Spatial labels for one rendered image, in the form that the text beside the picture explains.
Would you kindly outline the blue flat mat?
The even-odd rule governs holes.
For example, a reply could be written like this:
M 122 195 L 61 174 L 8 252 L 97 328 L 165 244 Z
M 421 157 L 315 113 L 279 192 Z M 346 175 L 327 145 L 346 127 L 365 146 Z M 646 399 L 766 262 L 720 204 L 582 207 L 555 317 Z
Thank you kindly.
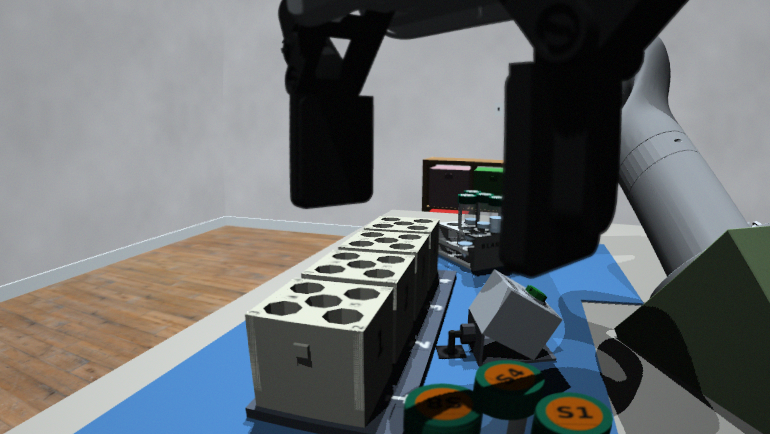
M 468 308 L 493 270 L 543 292 L 563 319 L 546 345 L 556 361 L 528 363 L 545 378 L 542 398 L 560 392 L 586 394 L 612 412 L 582 302 L 644 304 L 604 244 L 584 260 L 529 279 L 504 266 L 473 271 L 442 255 L 439 270 L 457 271 L 422 386 L 447 383 L 473 391 L 480 367 L 469 344 L 467 358 L 439 359 L 448 331 L 468 323 Z M 255 398 L 246 321 L 134 393 L 74 434 L 317 434 L 246 416 Z M 613 412 L 612 412 L 613 415 Z

